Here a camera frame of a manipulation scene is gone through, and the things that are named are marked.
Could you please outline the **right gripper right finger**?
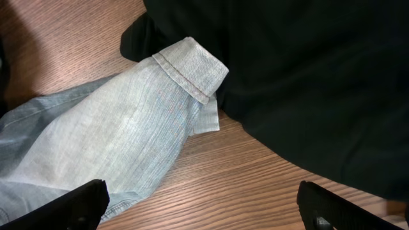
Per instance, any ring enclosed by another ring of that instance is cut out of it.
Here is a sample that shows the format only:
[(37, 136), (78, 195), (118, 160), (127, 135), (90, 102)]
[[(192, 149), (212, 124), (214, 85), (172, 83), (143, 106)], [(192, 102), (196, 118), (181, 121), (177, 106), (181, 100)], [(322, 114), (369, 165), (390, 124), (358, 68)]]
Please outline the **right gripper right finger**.
[(297, 204), (306, 230), (401, 229), (310, 181), (300, 182)]

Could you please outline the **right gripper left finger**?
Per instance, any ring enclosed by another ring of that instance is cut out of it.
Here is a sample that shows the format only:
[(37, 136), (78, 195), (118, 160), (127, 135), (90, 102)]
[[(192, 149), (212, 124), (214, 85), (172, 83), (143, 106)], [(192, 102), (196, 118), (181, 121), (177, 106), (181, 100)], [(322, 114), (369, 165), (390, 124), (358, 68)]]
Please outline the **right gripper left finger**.
[(104, 180), (91, 180), (1, 230), (95, 230), (109, 204)]

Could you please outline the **light blue denim shorts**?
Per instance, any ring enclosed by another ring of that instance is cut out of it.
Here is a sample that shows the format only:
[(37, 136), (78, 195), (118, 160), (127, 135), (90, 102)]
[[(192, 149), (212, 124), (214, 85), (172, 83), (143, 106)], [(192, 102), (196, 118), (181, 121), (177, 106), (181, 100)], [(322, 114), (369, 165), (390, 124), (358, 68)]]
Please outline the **light blue denim shorts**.
[(33, 98), (1, 116), (1, 223), (87, 182), (88, 218), (105, 185), (109, 220), (149, 197), (188, 137), (219, 129), (215, 92), (228, 68), (191, 37), (127, 71)]

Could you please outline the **black shirt with white logo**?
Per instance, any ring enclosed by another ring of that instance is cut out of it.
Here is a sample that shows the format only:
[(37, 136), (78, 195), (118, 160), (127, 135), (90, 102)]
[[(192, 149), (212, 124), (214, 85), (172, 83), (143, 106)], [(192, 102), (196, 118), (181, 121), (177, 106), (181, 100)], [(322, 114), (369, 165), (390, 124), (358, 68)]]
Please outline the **black shirt with white logo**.
[(140, 61), (188, 36), (229, 73), (219, 107), (314, 174), (408, 200), (408, 0), (145, 0)]

